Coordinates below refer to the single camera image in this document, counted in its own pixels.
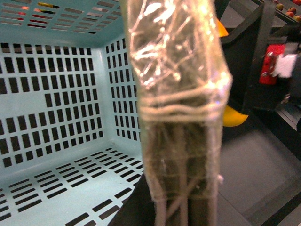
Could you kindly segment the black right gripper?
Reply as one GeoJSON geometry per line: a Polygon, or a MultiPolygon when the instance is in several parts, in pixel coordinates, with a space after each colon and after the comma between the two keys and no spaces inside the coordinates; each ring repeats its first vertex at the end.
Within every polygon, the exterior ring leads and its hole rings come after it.
{"type": "Polygon", "coordinates": [[[233,76],[228,104],[243,114],[301,102],[301,24],[270,0],[256,4],[221,38],[233,76]]]}

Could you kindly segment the tape wrapped left gripper finger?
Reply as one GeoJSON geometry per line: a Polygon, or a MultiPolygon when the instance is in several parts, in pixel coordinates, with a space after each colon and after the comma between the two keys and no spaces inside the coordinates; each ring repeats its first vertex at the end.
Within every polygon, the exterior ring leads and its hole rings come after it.
{"type": "Polygon", "coordinates": [[[157,226],[214,226],[232,76],[211,0],[123,0],[157,226]]]}

